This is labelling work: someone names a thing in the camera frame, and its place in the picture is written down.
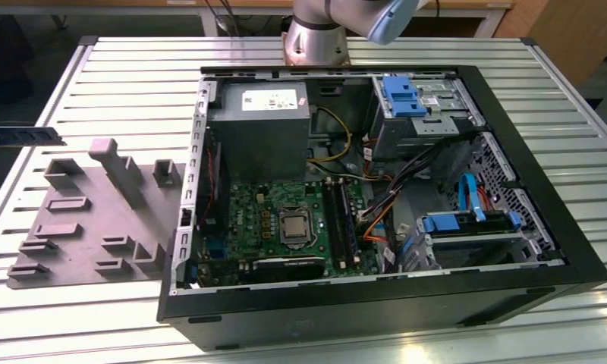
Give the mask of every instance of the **cpu socket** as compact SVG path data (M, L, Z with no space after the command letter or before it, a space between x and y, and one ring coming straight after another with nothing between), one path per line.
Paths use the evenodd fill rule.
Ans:
M309 211L305 208L278 210L281 243L290 249L301 249L310 241Z

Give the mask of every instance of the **power supply label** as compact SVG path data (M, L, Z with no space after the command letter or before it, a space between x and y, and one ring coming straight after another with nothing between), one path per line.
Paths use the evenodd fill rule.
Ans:
M250 89L242 92L242 111L296 110L296 90Z

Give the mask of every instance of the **wooden surface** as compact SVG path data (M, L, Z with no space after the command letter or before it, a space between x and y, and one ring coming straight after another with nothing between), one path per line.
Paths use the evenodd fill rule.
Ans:
M607 0L517 0L494 37L528 36L580 85L607 56Z
M493 9L510 8L513 0L440 0L441 9ZM203 6L202 0L194 1ZM231 6L250 8L290 8L292 0L229 0ZM213 6L221 6L217 0L210 0ZM0 0L0 5L39 5L39 6L193 6L187 4L169 5L169 0ZM424 8L436 8L429 2Z
M517 38L528 34L548 0L517 0L496 28L494 37Z

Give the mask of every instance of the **motherboard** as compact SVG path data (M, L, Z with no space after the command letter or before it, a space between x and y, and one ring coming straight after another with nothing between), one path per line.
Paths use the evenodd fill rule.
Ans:
M364 205L356 180L233 184L226 236L206 237L210 276L215 277L207 283L242 284L243 272L292 271L284 267L293 265L320 269L318 278L373 274L373 247L358 241L354 224ZM330 211L337 206L345 206L345 214ZM258 281L271 278L267 275Z

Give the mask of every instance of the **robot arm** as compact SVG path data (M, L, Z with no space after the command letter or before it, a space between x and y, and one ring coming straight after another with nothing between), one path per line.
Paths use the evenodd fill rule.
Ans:
M428 1L294 0L294 17L285 39L290 63L340 64L348 56L344 28L370 42L388 44Z

